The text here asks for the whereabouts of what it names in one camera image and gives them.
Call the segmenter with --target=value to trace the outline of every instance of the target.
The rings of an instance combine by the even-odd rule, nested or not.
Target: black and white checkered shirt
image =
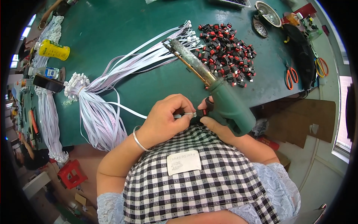
[[[167,156],[197,150],[201,170],[168,175]],[[252,163],[209,129],[193,125],[145,152],[129,171],[123,196],[125,221],[155,223],[252,204],[262,223],[278,223]]]

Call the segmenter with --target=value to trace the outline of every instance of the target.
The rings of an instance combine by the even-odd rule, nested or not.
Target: pile of switches
[[[205,45],[195,49],[193,54],[214,76],[225,78],[232,86],[246,87],[244,79],[252,82],[256,75],[253,67],[256,52],[252,44],[247,45],[235,37],[236,30],[231,26],[231,23],[199,25]]]

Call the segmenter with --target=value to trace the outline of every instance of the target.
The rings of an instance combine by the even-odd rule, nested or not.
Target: green table surface
[[[264,2],[281,17],[284,12],[291,11],[281,1]],[[255,2],[251,4],[251,8],[236,10],[213,5],[207,0],[159,0],[149,5],[144,0],[82,0],[69,9],[62,23],[59,44],[71,48],[69,58],[66,61],[50,58],[48,65],[59,69],[64,66],[66,81],[74,72],[84,73],[93,81],[103,73],[112,58],[129,53],[154,36],[179,26],[186,20],[191,20],[197,36],[200,33],[197,28],[199,24],[230,22],[237,30],[236,37],[252,44],[257,52],[253,82],[247,82],[246,88],[234,87],[237,96],[243,99],[246,106],[264,104],[303,91],[300,82],[294,84],[293,90],[288,90],[285,84],[285,60],[291,62],[288,49],[283,43],[285,35],[280,28],[267,25],[268,37],[260,38],[252,30],[251,18],[256,10]],[[130,75],[115,87],[121,97],[121,104],[143,115],[149,113],[156,101],[170,94],[185,95],[195,107],[209,95],[201,80],[179,60],[146,73]],[[116,93],[112,90],[101,96],[107,102],[117,101]],[[79,122],[79,103],[67,104],[68,98],[63,91],[54,94],[54,99],[62,145],[85,143],[86,140],[80,134],[81,126],[83,135],[87,137]],[[144,122],[144,119],[125,110],[120,110],[120,116],[128,134],[134,126]]]

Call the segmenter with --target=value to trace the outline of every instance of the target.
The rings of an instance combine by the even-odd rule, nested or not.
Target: bottle label
[[[53,41],[51,41],[51,40],[50,40],[50,44],[53,44],[53,45],[58,46],[58,47],[60,47],[60,48],[63,48],[62,45],[59,45],[58,43],[55,43],[55,42],[53,42]]]
[[[48,78],[54,78],[57,75],[57,71],[54,68],[46,67],[45,76]]]

